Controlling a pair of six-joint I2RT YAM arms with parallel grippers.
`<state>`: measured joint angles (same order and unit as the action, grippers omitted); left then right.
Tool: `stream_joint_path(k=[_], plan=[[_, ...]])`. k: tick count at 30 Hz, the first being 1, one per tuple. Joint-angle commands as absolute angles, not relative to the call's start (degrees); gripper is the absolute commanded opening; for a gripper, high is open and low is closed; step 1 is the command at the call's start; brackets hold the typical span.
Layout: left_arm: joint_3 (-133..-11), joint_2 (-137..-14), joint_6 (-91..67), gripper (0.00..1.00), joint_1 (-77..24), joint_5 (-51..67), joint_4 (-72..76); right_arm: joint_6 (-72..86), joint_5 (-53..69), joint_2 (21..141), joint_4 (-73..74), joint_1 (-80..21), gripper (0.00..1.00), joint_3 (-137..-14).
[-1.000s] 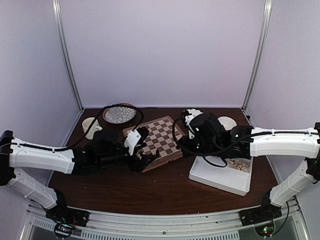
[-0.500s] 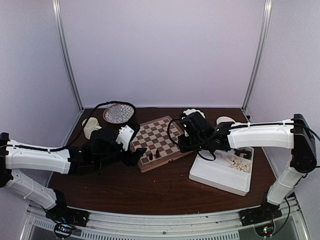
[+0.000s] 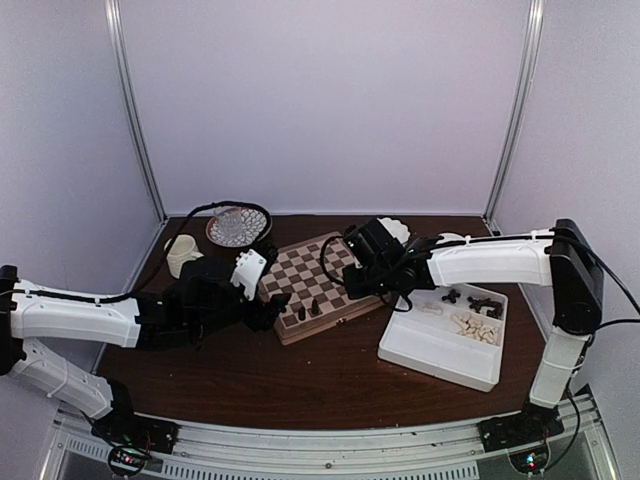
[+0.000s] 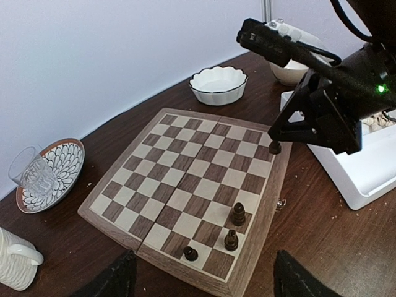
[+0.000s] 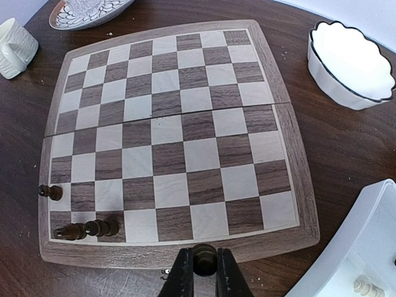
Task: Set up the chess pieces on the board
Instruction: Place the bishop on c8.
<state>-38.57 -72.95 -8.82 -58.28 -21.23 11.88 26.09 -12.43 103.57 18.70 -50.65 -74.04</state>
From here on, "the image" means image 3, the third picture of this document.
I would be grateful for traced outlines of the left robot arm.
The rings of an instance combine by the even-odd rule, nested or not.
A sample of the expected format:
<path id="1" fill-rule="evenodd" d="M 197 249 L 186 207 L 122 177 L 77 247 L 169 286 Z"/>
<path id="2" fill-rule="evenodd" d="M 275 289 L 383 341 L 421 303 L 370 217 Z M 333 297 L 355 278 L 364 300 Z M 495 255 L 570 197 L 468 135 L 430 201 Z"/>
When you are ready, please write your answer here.
<path id="1" fill-rule="evenodd" d="M 154 427 L 134 412 L 122 383 L 97 377 L 52 352 L 41 338 L 108 343 L 161 351 L 196 346 L 235 323 L 271 329 L 291 296 L 263 299 L 258 290 L 278 251 L 271 244 L 240 254 L 233 264 L 200 256 L 160 294 L 104 296 L 48 289 L 1 268 L 1 372 L 21 378 L 86 415 L 94 435 L 107 442 L 155 450 L 176 427 Z"/>

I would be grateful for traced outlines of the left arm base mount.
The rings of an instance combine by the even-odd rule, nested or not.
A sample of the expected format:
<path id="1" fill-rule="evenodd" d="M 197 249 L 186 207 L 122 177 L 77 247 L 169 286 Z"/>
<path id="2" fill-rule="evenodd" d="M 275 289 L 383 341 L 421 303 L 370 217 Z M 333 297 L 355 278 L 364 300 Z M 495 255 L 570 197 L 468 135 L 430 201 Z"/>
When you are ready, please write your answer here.
<path id="1" fill-rule="evenodd" d="M 177 441 L 179 426 L 175 422 L 134 415 L 129 422 L 106 417 L 85 419 L 91 434 L 102 439 L 110 450 L 106 463 L 121 478 L 141 473 L 155 461 L 155 454 L 171 454 Z"/>

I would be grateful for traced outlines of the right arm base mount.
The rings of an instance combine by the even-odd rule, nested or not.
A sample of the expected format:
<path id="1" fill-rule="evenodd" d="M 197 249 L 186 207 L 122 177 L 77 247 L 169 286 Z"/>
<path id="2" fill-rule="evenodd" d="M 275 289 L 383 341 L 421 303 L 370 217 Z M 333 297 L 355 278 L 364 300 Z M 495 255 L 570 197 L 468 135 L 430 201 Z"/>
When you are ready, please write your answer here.
<path id="1" fill-rule="evenodd" d="M 486 453 L 505 450 L 514 470 L 529 476 L 551 465 L 549 440 L 564 432 L 558 419 L 543 420 L 522 412 L 483 420 L 477 429 Z"/>

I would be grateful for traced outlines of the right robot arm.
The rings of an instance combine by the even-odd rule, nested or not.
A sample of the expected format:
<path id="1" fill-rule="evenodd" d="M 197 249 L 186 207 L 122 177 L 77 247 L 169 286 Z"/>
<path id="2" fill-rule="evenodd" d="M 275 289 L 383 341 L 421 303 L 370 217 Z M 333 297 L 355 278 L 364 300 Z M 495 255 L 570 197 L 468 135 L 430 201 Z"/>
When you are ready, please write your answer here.
<path id="1" fill-rule="evenodd" d="M 603 272 L 576 223 L 559 219 L 551 229 L 513 236 L 441 234 L 412 243 L 405 241 L 405 230 L 394 219 L 374 218 L 345 231 L 343 240 L 356 259 L 343 270 L 350 298 L 393 293 L 407 300 L 415 290 L 465 283 L 551 288 L 549 340 L 521 412 L 506 419 L 522 441 L 549 432 L 570 377 L 602 320 Z"/>

